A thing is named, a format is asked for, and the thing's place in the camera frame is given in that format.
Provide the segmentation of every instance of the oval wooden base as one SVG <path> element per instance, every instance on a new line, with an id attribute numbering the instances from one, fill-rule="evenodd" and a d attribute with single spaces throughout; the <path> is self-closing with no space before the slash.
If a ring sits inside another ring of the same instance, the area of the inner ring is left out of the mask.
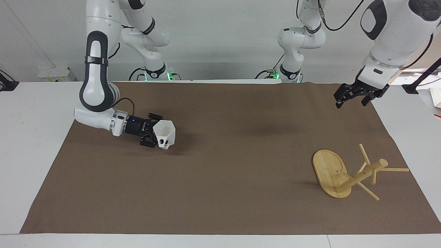
<path id="1" fill-rule="evenodd" d="M 341 193 L 335 190 L 337 186 L 349 179 L 337 173 L 337 170 L 347 173 L 339 155 L 330 150 L 320 150 L 314 154 L 312 163 L 318 182 L 326 194 L 334 198 L 345 198 L 351 193 L 351 187 Z"/>

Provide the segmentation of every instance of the table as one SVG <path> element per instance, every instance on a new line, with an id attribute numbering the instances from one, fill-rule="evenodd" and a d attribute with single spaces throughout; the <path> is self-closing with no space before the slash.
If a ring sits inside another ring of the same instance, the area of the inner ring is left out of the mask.
<path id="1" fill-rule="evenodd" d="M 210 81 L 182 81 L 211 83 Z M 215 83 L 250 83 L 249 80 Z M 253 83 L 278 83 L 256 80 Z M 0 93 L 0 247 L 438 247 L 441 234 L 314 235 L 314 236 L 188 236 L 188 235 L 16 235 L 73 122 L 81 82 L 21 83 Z M 358 99 L 346 104 L 360 104 Z M 392 86 L 373 101 L 407 165 L 441 219 L 441 122 L 418 95 Z"/>

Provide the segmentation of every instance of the wooden mug tree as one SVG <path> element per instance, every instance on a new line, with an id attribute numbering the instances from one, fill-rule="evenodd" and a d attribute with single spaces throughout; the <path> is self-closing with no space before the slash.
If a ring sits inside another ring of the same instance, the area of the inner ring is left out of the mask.
<path id="1" fill-rule="evenodd" d="M 340 156 L 330 150 L 320 150 L 314 154 L 313 165 L 317 174 L 318 182 L 321 188 L 331 197 L 345 198 L 348 197 L 354 185 L 360 186 L 375 200 L 380 198 L 371 190 L 364 186 L 361 181 L 372 176 L 371 184 L 377 183 L 377 172 L 409 172 L 409 169 L 403 168 L 386 168 L 388 162 L 380 159 L 376 163 L 371 164 L 362 144 L 359 144 L 361 153 L 364 157 L 364 163 L 355 176 L 348 174 L 343 160 Z"/>

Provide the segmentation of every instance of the wooden peg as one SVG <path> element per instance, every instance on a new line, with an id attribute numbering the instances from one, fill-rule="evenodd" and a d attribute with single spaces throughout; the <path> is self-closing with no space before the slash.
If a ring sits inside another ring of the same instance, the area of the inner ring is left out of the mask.
<path id="1" fill-rule="evenodd" d="M 347 174 L 347 173 L 344 173 L 343 171 L 339 171 L 339 170 L 337 170 L 337 173 L 340 174 L 340 175 L 343 175 L 343 176 L 349 177 L 349 178 L 351 178 L 351 179 L 355 179 L 355 177 L 353 177 L 353 176 L 351 176 L 351 175 L 349 175 L 349 174 Z"/>
<path id="2" fill-rule="evenodd" d="M 410 170 L 406 168 L 383 168 L 381 171 L 410 172 Z"/>
<path id="3" fill-rule="evenodd" d="M 379 201 L 380 198 L 376 196 L 372 191 L 370 191 L 366 186 L 364 186 L 362 183 L 358 182 L 358 186 L 360 186 L 364 191 L 366 191 L 370 196 L 372 196 L 376 201 Z"/>
<path id="4" fill-rule="evenodd" d="M 364 167 L 366 167 L 367 163 L 364 162 L 363 165 L 360 167 L 360 169 L 358 170 L 357 174 L 362 172 L 364 170 Z"/>
<path id="5" fill-rule="evenodd" d="M 372 182 L 370 184 L 375 185 L 377 183 L 377 170 L 372 169 Z"/>
<path id="6" fill-rule="evenodd" d="M 364 150 L 363 144 L 359 144 L 359 147 L 360 147 L 361 153 L 363 154 L 364 161 L 366 161 L 366 163 L 368 165 L 370 165 L 370 161 L 369 161 L 369 158 L 367 157 L 366 151 Z"/>

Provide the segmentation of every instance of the brown paper mat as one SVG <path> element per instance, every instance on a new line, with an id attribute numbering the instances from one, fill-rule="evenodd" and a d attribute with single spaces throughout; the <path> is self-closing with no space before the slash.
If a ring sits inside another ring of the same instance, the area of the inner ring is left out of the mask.
<path id="1" fill-rule="evenodd" d="M 371 161 L 407 167 L 372 105 L 335 108 L 338 85 L 118 84 L 137 105 L 173 120 L 170 150 L 75 122 L 21 233 L 441 233 L 411 173 L 380 172 L 380 197 L 360 187 L 333 199 L 313 154 L 339 154 L 349 173 Z M 122 103 L 119 109 L 130 110 Z"/>

